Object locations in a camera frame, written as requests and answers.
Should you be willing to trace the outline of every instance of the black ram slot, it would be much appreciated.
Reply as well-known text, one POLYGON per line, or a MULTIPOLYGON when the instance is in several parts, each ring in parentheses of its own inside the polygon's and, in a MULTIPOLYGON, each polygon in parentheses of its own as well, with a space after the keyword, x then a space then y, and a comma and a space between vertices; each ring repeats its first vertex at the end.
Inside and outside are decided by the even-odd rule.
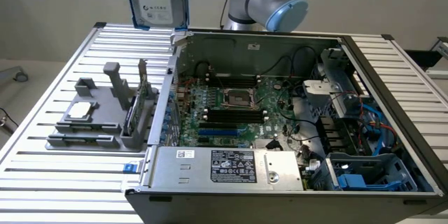
POLYGON ((208 121, 214 123, 264 123, 263 111, 208 110, 208 121))
POLYGON ((255 78, 235 78, 235 77, 211 77, 207 85, 210 87, 224 88, 254 88, 258 84, 255 78))
POLYGON ((200 123, 199 128, 210 128, 210 129, 231 129, 236 130, 235 123, 200 123))

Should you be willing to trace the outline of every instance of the caster wheel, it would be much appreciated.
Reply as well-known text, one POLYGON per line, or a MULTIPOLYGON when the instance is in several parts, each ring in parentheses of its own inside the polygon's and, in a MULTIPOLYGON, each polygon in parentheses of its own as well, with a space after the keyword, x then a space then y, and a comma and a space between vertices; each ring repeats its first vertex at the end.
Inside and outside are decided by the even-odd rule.
POLYGON ((18 72, 16 73, 16 77, 15 77, 15 81, 16 82, 26 82, 26 81, 28 81, 28 74, 26 74, 24 72, 18 72))

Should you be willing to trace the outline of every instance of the green motherboard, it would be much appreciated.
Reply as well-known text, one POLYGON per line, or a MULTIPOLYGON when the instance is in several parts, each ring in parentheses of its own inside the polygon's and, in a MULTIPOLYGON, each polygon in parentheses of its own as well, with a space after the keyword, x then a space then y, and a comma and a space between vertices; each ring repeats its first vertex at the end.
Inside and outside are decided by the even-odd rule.
POLYGON ((178 88, 182 113, 180 146, 255 147, 255 140, 272 140, 284 135, 294 122, 291 97, 283 81, 260 79, 252 88, 210 87, 200 79, 187 79, 178 88), (236 123, 238 135, 200 135, 200 124, 207 123, 204 110, 247 110, 266 112, 263 123, 236 123))

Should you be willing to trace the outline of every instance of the cpu socket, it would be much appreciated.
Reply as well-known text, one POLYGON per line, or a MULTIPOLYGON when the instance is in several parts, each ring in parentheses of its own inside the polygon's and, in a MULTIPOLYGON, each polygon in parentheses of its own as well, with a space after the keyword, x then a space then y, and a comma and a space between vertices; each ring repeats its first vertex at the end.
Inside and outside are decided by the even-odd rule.
POLYGON ((226 103, 232 106, 254 106, 254 90, 252 89, 226 89, 226 103))

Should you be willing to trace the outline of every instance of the blue latch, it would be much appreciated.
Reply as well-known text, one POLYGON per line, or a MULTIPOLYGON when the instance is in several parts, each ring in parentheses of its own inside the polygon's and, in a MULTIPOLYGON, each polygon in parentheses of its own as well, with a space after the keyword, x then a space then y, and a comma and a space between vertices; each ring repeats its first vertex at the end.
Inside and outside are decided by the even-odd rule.
POLYGON ((138 164, 126 164, 123 167, 124 174, 136 174, 138 173, 138 164))
POLYGON ((394 181, 386 185, 367 185, 360 174, 343 174, 338 177, 338 182, 342 189, 347 191, 395 191, 402 185, 402 181, 394 181))

